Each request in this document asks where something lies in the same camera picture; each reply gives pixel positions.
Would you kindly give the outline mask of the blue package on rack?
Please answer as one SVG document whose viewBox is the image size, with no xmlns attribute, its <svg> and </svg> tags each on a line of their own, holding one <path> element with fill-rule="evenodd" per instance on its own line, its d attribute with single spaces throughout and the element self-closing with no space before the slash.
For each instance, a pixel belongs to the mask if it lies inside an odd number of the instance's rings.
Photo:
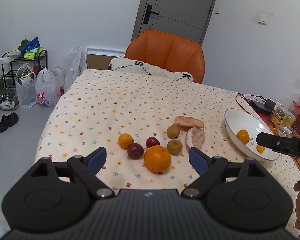
<svg viewBox="0 0 300 240">
<path fill-rule="evenodd" d="M 38 37 L 35 37 L 34 39 L 32 39 L 24 48 L 23 48 L 23 54 L 26 53 L 26 51 L 31 51 L 33 49 L 36 49 L 40 47 L 40 42 L 39 42 L 39 39 Z"/>
</svg>

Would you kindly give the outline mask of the white plastic bag by wall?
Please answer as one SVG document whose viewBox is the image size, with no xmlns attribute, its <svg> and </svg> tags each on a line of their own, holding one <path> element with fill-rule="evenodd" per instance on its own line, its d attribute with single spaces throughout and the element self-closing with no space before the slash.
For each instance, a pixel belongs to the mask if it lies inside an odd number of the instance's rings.
<svg viewBox="0 0 300 240">
<path fill-rule="evenodd" d="M 72 48 L 62 59 L 61 68 L 65 71 L 64 92 L 87 69 L 85 54 L 80 46 Z"/>
</svg>

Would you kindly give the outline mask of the black metal shelf rack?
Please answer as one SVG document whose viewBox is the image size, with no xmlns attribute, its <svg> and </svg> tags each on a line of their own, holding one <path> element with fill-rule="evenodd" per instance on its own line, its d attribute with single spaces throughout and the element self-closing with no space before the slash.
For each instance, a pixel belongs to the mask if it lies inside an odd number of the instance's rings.
<svg viewBox="0 0 300 240">
<path fill-rule="evenodd" d="M 8 57 L 7 53 L 0 58 L 0 75 L 4 88 L 15 88 L 15 77 L 19 67 L 25 68 L 25 64 L 30 70 L 35 70 L 37 74 L 40 70 L 48 67 L 47 50 L 42 50 L 38 57 L 25 59 L 22 55 Z"/>
</svg>

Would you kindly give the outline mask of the black shoe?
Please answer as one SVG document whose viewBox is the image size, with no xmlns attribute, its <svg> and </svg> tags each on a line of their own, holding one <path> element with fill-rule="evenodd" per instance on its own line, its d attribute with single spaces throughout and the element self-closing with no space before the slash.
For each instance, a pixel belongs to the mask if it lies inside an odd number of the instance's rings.
<svg viewBox="0 0 300 240">
<path fill-rule="evenodd" d="M 18 122 L 19 118 L 17 113 L 11 113 L 9 115 L 3 115 L 0 121 L 0 133 L 5 132 L 9 127 L 14 126 Z"/>
</svg>

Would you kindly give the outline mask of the white plastic bag red print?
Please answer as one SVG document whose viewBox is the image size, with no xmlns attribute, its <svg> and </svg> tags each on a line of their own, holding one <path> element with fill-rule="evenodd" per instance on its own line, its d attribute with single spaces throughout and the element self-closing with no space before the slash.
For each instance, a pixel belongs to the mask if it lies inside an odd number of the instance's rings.
<svg viewBox="0 0 300 240">
<path fill-rule="evenodd" d="M 61 96 L 60 86 L 51 71 L 41 70 L 35 82 L 36 102 L 40 105 L 55 107 Z"/>
</svg>

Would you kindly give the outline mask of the yellow can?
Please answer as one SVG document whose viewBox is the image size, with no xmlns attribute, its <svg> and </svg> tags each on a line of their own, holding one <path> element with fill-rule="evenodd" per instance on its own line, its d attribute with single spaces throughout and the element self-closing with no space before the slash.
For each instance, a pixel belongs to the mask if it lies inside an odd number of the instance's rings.
<svg viewBox="0 0 300 240">
<path fill-rule="evenodd" d="M 295 116 L 285 110 L 282 106 L 278 105 L 271 117 L 271 121 L 278 126 L 283 125 L 291 127 L 295 122 Z"/>
</svg>

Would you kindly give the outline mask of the white fluffy cushion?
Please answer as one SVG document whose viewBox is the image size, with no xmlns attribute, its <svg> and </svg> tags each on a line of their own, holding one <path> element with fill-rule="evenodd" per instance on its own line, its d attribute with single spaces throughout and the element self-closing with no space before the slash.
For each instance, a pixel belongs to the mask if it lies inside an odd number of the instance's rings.
<svg viewBox="0 0 300 240">
<path fill-rule="evenodd" d="M 171 72 L 143 61 L 131 60 L 125 57 L 117 57 L 112 59 L 108 70 L 141 75 L 153 75 L 158 77 L 166 77 L 173 80 L 194 82 L 193 76 L 188 72 Z"/>
</svg>

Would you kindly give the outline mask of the red apple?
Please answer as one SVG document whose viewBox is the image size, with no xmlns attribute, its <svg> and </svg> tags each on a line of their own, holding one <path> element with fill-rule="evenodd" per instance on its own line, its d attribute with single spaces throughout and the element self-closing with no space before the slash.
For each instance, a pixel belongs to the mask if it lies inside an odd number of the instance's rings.
<svg viewBox="0 0 300 240">
<path fill-rule="evenodd" d="M 160 146 L 160 142 L 155 137 L 149 137 L 146 140 L 146 146 L 147 148 L 153 147 L 153 146 Z"/>
</svg>

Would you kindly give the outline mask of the black box device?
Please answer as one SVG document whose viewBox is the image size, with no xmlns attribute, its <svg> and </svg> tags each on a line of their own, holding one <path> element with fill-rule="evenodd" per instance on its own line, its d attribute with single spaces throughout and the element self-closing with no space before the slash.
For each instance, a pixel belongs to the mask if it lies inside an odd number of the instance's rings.
<svg viewBox="0 0 300 240">
<path fill-rule="evenodd" d="M 264 115 L 272 115 L 274 113 L 274 110 L 268 106 L 266 106 L 263 103 L 250 100 L 248 102 L 249 106 L 257 113 L 261 113 Z"/>
</svg>

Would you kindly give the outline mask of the dark red fruit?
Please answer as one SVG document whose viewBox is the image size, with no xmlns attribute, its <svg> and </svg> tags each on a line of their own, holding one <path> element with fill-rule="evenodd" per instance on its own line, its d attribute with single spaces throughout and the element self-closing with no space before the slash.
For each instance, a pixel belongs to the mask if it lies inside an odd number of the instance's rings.
<svg viewBox="0 0 300 240">
<path fill-rule="evenodd" d="M 140 159 L 143 153 L 144 153 L 144 149 L 138 143 L 132 143 L 127 148 L 127 154 L 130 159 Z"/>
</svg>

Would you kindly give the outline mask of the small mandarin in bowl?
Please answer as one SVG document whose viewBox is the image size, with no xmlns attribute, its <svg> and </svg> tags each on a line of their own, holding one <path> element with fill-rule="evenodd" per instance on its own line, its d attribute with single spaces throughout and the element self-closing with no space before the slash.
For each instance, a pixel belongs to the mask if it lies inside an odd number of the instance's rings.
<svg viewBox="0 0 300 240">
<path fill-rule="evenodd" d="M 257 145 L 257 146 L 256 146 L 256 150 L 257 150 L 259 153 L 263 153 L 265 149 L 266 149 L 266 148 L 265 148 L 264 146 L 260 146 L 260 145 Z"/>
</svg>

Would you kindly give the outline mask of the large orange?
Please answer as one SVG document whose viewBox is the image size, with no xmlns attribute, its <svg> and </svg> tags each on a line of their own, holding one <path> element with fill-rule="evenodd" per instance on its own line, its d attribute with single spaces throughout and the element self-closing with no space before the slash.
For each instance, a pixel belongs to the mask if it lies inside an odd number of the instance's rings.
<svg viewBox="0 0 300 240">
<path fill-rule="evenodd" d="M 171 154 L 162 146 L 152 146 L 144 153 L 144 163 L 151 172 L 165 172 L 171 164 Z"/>
</svg>

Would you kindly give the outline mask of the brown round fruit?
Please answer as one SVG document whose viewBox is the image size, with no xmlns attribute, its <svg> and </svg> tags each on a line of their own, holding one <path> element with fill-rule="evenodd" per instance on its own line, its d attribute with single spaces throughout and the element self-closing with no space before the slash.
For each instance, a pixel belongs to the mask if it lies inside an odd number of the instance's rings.
<svg viewBox="0 0 300 240">
<path fill-rule="evenodd" d="M 167 128 L 166 133 L 170 139 L 177 138 L 180 134 L 180 128 L 177 125 L 171 125 Z"/>
<path fill-rule="evenodd" d="M 182 152 L 183 145 L 179 140 L 170 140 L 166 148 L 170 154 L 176 155 Z"/>
</svg>

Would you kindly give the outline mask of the clear plastic bag with items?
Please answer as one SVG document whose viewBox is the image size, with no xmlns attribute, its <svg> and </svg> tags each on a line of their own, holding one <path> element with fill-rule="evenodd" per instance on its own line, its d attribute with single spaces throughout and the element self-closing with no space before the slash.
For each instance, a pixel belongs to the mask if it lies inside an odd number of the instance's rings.
<svg viewBox="0 0 300 240">
<path fill-rule="evenodd" d="M 15 87 L 21 108 L 29 109 L 37 103 L 35 90 L 36 79 L 36 74 L 29 70 L 27 63 L 17 70 L 15 75 Z"/>
</svg>

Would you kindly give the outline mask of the floral tablecloth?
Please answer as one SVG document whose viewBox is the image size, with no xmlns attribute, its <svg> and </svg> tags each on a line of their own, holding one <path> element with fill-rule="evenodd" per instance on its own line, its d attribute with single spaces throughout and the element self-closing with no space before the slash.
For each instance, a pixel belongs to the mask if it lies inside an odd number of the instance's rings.
<svg viewBox="0 0 300 240">
<path fill-rule="evenodd" d="M 176 116 L 190 116 L 205 124 L 202 150 L 232 162 L 245 157 L 226 131 L 224 112 L 251 108 L 236 93 L 192 82 L 106 70 L 86 70 L 60 98 L 38 142 L 36 158 L 66 161 L 88 155 L 98 147 L 107 150 L 107 161 L 98 178 L 113 191 L 120 189 L 177 189 L 182 191 L 198 174 L 188 152 L 172 157 L 164 173 L 149 171 L 142 159 L 129 159 L 118 143 L 128 133 L 145 145 L 156 137 L 166 146 L 167 128 Z"/>
</svg>

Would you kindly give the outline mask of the orange leather chair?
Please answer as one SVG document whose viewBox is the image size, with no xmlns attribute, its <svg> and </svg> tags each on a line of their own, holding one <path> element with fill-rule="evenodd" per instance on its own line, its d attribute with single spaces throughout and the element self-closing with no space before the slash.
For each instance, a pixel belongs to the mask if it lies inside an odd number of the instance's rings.
<svg viewBox="0 0 300 240">
<path fill-rule="evenodd" d="M 125 58 L 142 61 L 170 72 L 188 72 L 202 83 L 205 59 L 200 44 L 177 35 L 149 29 L 135 38 Z"/>
</svg>

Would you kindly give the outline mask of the small orange mandarin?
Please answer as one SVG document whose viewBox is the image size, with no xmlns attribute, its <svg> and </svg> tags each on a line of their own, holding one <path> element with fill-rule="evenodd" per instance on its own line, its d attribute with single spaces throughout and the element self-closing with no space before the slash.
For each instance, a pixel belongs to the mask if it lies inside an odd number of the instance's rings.
<svg viewBox="0 0 300 240">
<path fill-rule="evenodd" d="M 123 133 L 118 137 L 117 143 L 121 148 L 127 149 L 131 144 L 134 143 L 134 139 L 130 134 Z"/>
</svg>

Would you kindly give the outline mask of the dark bag on floor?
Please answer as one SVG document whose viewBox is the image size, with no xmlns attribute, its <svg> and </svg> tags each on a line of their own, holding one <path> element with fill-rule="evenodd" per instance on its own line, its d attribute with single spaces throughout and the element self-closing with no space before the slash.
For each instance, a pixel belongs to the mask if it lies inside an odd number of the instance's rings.
<svg viewBox="0 0 300 240">
<path fill-rule="evenodd" d="M 19 101 L 15 89 L 6 88 L 0 91 L 0 110 L 16 110 L 18 105 Z"/>
</svg>

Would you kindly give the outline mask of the cardboard box by wall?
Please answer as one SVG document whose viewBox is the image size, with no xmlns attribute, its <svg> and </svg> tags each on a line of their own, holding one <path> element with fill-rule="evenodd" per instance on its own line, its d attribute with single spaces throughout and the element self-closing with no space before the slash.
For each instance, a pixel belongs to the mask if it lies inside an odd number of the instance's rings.
<svg viewBox="0 0 300 240">
<path fill-rule="evenodd" d="M 87 55 L 87 68 L 88 69 L 99 69 L 108 70 L 110 62 L 112 59 L 117 58 L 117 56 L 107 56 L 107 55 Z"/>
</svg>

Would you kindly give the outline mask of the white ceramic bowl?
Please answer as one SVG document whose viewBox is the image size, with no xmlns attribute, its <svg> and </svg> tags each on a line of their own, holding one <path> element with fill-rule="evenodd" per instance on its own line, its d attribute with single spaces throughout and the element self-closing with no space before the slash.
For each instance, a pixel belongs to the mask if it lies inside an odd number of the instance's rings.
<svg viewBox="0 0 300 240">
<path fill-rule="evenodd" d="M 253 117 L 252 115 L 239 110 L 230 108 L 224 113 L 224 120 L 226 125 L 226 131 L 234 145 L 247 157 L 252 157 L 259 162 L 269 164 L 277 161 L 281 155 L 277 152 L 266 148 L 263 152 L 257 150 L 257 136 L 263 132 L 273 135 L 270 129 L 262 124 L 261 121 Z M 241 130 L 246 131 L 249 141 L 245 144 L 237 136 Z"/>
</svg>

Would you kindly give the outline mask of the grey door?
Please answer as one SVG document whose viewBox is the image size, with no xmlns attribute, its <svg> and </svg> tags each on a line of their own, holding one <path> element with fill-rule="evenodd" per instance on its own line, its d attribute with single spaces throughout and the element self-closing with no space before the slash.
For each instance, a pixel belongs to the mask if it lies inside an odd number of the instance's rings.
<svg viewBox="0 0 300 240">
<path fill-rule="evenodd" d="M 132 39 L 154 29 L 203 44 L 215 1 L 140 0 Z"/>
</svg>

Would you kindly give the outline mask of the peeled pomelo piece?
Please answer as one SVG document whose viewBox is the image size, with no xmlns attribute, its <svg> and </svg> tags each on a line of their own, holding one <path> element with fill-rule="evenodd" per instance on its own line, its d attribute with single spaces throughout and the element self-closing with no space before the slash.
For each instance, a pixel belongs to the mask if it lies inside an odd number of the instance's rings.
<svg viewBox="0 0 300 240">
<path fill-rule="evenodd" d="M 202 129 L 193 127 L 186 132 L 185 145 L 188 152 L 192 147 L 201 150 L 204 142 L 205 133 Z"/>
<path fill-rule="evenodd" d="M 190 116 L 176 116 L 173 124 L 177 125 L 183 131 L 187 131 L 191 128 L 203 129 L 205 127 L 202 120 Z"/>
</svg>

